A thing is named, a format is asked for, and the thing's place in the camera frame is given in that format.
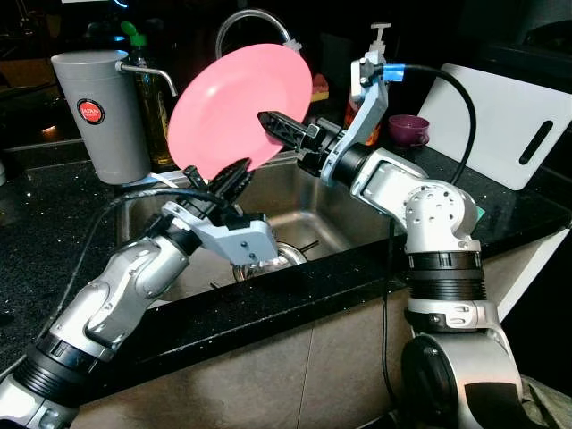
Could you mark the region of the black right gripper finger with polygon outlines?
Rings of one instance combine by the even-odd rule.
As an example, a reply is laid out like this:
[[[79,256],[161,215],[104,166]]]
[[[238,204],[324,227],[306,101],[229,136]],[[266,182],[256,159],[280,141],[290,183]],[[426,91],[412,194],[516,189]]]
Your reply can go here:
[[[266,134],[277,139],[283,147],[299,148],[310,139],[309,128],[306,125],[282,112],[258,112],[257,119]]]

